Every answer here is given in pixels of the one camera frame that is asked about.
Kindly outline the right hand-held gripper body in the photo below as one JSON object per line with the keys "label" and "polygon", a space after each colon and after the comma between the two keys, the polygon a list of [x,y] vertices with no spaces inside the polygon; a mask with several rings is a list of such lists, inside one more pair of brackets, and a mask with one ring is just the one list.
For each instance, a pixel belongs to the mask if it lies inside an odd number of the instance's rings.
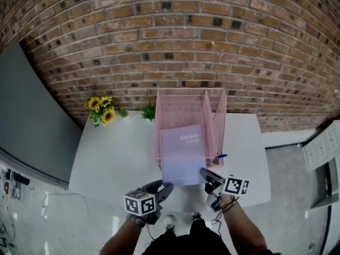
{"label": "right hand-held gripper body", "polygon": [[205,192],[207,193],[206,204],[213,211],[219,211],[219,204],[221,202],[221,196],[228,194],[231,196],[239,197],[247,193],[249,180],[229,176],[225,178],[224,185],[214,188],[209,183],[205,184]]}

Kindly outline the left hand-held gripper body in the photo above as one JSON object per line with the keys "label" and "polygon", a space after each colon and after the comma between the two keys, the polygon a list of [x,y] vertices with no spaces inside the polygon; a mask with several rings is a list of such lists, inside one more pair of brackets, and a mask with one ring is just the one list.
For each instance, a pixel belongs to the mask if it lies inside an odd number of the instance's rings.
{"label": "left hand-held gripper body", "polygon": [[125,211],[142,219],[148,225],[155,225],[160,217],[162,180],[150,182],[141,188],[129,191],[124,198]]}

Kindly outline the lilac spiral notebook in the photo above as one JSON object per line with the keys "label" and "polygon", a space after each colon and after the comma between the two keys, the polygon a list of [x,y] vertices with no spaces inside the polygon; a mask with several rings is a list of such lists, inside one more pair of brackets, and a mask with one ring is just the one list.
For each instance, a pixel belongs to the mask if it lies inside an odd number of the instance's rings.
{"label": "lilac spiral notebook", "polygon": [[163,181],[174,186],[202,184],[206,154],[201,125],[161,130],[159,139]]}

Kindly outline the pink mesh desk organizer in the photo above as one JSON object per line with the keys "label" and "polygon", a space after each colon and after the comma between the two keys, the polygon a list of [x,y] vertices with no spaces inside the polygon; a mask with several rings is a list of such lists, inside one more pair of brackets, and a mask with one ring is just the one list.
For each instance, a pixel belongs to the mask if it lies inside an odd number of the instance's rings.
{"label": "pink mesh desk organizer", "polygon": [[226,120],[224,89],[158,89],[155,115],[154,157],[160,165],[159,131],[200,124],[205,144],[207,167],[223,166]]}

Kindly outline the person's right forearm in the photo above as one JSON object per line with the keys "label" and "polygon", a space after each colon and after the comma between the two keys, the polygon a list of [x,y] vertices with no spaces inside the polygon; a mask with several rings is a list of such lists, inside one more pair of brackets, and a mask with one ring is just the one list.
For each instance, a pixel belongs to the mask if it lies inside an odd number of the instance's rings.
{"label": "person's right forearm", "polygon": [[[219,207],[222,209],[233,197],[223,194]],[[263,234],[238,202],[231,209],[223,212],[223,216],[238,255],[257,255],[267,250]]]}

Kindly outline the person's left forearm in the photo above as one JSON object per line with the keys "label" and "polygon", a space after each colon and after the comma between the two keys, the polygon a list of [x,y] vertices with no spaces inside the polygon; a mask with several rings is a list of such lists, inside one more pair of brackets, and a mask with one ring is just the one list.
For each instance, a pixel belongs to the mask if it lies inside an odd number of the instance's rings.
{"label": "person's left forearm", "polygon": [[133,255],[142,228],[134,221],[127,219],[102,247],[99,255]]}

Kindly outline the metal wristwatch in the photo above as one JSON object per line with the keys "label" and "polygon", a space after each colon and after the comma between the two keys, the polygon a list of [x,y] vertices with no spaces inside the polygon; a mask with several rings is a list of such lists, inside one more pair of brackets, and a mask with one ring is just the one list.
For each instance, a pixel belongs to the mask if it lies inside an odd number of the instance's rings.
{"label": "metal wristwatch", "polygon": [[134,214],[128,214],[126,216],[126,220],[130,220],[136,223],[140,228],[144,228],[146,225],[146,222],[142,217],[134,215]]}

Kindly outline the brown wrist band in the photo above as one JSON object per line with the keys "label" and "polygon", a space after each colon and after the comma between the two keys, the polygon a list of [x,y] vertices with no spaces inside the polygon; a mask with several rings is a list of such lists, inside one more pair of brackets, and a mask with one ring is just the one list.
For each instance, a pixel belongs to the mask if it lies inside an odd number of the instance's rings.
{"label": "brown wrist band", "polygon": [[231,209],[238,201],[240,197],[233,197],[230,202],[228,202],[222,209],[221,211],[224,213]]}

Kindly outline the person's left shoe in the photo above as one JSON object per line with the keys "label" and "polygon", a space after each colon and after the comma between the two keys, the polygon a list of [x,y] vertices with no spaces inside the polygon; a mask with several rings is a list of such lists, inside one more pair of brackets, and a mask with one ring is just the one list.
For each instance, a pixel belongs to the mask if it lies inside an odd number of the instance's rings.
{"label": "person's left shoe", "polygon": [[175,231],[176,218],[174,215],[168,215],[163,221],[164,231]]}

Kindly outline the white desk with drawers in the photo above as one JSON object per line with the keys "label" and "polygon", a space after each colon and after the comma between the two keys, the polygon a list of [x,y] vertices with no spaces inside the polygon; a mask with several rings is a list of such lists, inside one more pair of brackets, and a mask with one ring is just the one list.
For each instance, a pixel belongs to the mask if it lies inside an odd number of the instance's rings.
{"label": "white desk with drawers", "polygon": [[[71,172],[69,189],[111,205],[124,205],[123,196],[149,182],[161,179],[153,156],[154,124],[140,112],[118,117],[106,126],[87,121]],[[271,198],[268,162],[257,117],[226,114],[222,167],[214,172],[249,180],[239,198],[242,207],[268,202]]]}

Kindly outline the person's black trousers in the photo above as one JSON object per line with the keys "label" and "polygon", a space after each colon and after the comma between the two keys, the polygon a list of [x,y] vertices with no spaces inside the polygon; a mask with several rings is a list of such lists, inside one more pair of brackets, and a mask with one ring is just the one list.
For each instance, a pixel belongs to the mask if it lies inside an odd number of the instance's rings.
{"label": "person's black trousers", "polygon": [[187,235],[167,231],[155,239],[142,255],[231,255],[222,238],[202,218],[193,220]]}

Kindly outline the bushy potted green plant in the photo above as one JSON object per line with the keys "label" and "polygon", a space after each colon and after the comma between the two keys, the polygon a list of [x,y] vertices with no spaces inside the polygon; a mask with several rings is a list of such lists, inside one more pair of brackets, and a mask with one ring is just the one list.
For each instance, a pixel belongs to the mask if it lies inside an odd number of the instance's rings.
{"label": "bushy potted green plant", "polygon": [[142,108],[141,118],[152,122],[155,119],[156,108],[151,103]]}

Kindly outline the white drawer cabinet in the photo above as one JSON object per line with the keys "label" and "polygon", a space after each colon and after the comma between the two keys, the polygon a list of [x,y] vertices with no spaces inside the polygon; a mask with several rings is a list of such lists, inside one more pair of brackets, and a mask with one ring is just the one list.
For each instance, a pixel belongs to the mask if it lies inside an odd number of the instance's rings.
{"label": "white drawer cabinet", "polygon": [[325,130],[303,148],[308,171],[328,165],[330,172],[331,195],[326,196],[311,209],[324,208],[340,201],[340,120],[334,120]]}

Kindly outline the sunflower bouquet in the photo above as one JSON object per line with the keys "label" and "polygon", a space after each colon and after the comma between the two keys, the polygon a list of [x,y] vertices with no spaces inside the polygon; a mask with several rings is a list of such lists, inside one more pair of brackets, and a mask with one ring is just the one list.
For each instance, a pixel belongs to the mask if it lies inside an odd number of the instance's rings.
{"label": "sunflower bouquet", "polygon": [[112,97],[92,97],[84,104],[90,110],[89,118],[95,127],[106,125],[115,119],[115,108]]}

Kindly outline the grey refrigerator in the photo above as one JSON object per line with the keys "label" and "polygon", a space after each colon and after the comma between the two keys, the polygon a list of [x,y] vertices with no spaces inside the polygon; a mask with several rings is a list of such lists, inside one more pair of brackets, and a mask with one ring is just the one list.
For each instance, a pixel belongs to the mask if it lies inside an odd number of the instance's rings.
{"label": "grey refrigerator", "polygon": [[68,188],[82,129],[59,105],[18,42],[0,54],[0,161]]}

